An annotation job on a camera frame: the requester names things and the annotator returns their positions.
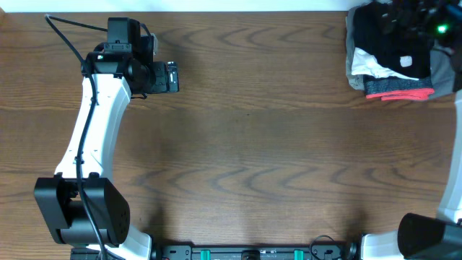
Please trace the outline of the white folded garment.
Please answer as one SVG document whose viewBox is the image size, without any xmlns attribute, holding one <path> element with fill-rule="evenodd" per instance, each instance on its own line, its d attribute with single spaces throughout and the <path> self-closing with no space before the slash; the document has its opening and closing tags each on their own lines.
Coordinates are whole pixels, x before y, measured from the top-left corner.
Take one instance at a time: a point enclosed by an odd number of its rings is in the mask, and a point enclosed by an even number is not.
<svg viewBox="0 0 462 260">
<path fill-rule="evenodd" d="M 354 49 L 351 74 L 354 76 L 367 75 L 376 79 L 397 77 L 400 79 L 418 80 L 418 78 L 408 77 L 392 69 L 381 66 L 374 55 L 367 53 L 361 48 Z"/>
</svg>

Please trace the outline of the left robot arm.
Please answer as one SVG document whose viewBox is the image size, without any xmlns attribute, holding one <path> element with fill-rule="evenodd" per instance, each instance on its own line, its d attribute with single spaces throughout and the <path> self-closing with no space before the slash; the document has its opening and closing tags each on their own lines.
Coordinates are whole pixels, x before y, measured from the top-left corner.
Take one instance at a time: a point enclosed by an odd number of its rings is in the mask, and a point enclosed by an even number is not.
<svg viewBox="0 0 462 260">
<path fill-rule="evenodd" d="M 178 92 L 178 66 L 154 61 L 157 41 L 102 43 L 82 65 L 82 102 L 52 178 L 34 197 L 52 239 L 81 259 L 153 259 L 153 239 L 131 224 L 128 202 L 113 184 L 113 154 L 133 95 Z"/>
</svg>

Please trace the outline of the grey folded garment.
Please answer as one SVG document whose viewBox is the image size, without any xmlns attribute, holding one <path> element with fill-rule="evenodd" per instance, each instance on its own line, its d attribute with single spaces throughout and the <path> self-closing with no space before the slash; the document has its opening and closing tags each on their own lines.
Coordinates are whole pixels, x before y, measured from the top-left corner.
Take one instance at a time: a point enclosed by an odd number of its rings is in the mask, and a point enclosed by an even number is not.
<svg viewBox="0 0 462 260">
<path fill-rule="evenodd" d="M 354 25 L 353 16 L 359 6 L 352 7 L 345 17 L 346 23 L 346 78 L 349 85 L 355 90 L 365 90 L 362 76 L 352 75 L 352 62 L 354 55 Z M 453 93 L 453 85 L 456 79 L 456 73 L 450 65 L 450 59 L 442 52 L 431 51 L 431 81 L 435 92 L 429 96 L 430 100 L 441 98 Z"/>
</svg>

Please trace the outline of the black t-shirt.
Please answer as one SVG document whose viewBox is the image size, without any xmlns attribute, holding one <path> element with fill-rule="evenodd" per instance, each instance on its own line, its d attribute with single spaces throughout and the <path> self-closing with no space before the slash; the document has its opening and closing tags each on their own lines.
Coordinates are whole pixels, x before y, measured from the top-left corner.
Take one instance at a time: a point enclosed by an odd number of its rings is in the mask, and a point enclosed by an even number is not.
<svg viewBox="0 0 462 260">
<path fill-rule="evenodd" d="M 428 77 L 431 74 L 430 50 L 433 42 L 426 37 L 407 35 L 400 27 L 384 34 L 379 19 L 387 9 L 386 4 L 371 2 L 355 10 L 355 46 L 373 55 L 381 66 L 399 74 L 419 79 Z"/>
</svg>

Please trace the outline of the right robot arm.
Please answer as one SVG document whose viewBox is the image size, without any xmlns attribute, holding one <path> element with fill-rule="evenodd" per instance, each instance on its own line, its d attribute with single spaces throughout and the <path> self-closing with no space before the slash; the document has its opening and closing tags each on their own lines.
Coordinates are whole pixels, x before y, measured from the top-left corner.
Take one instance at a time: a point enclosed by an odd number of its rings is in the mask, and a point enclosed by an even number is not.
<svg viewBox="0 0 462 260">
<path fill-rule="evenodd" d="M 450 65 L 461 79 L 461 6 L 458 1 L 392 1 L 373 2 L 371 15 L 377 20 L 380 33 L 398 33 L 405 38 L 422 39 L 426 44 L 442 43 L 451 49 Z M 452 145 L 437 148 L 436 132 L 442 126 L 439 114 L 433 123 L 422 124 L 413 147 L 415 163 L 427 177 L 439 178 L 442 172 L 430 163 L 446 158 L 450 161 L 442 198 L 433 199 L 437 208 L 434 217 L 417 213 L 403 216 L 395 231 L 367 234 L 359 246 L 360 259 L 460 259 L 461 258 L 461 88 L 456 89 L 456 116 Z"/>
</svg>

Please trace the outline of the black garment with red hem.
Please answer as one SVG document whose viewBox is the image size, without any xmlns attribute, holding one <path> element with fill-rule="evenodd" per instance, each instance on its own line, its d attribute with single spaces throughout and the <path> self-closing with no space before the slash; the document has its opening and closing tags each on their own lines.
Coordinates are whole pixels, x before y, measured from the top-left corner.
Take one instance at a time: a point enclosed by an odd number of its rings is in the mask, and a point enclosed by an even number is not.
<svg viewBox="0 0 462 260">
<path fill-rule="evenodd" d="M 365 75 L 363 83 L 367 99 L 423 101 L 435 93 L 429 77 L 412 80 L 398 77 L 374 78 Z"/>
</svg>

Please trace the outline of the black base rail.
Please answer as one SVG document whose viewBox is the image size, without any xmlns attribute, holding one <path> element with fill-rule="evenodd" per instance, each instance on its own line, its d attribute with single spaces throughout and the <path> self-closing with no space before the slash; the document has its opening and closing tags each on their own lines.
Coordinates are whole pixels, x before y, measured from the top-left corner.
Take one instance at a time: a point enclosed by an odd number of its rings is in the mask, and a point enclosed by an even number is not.
<svg viewBox="0 0 462 260">
<path fill-rule="evenodd" d="M 197 247 L 166 246 L 153 253 L 160 260 L 338 260 L 356 259 L 341 244 L 318 243 L 307 247 Z"/>
</svg>

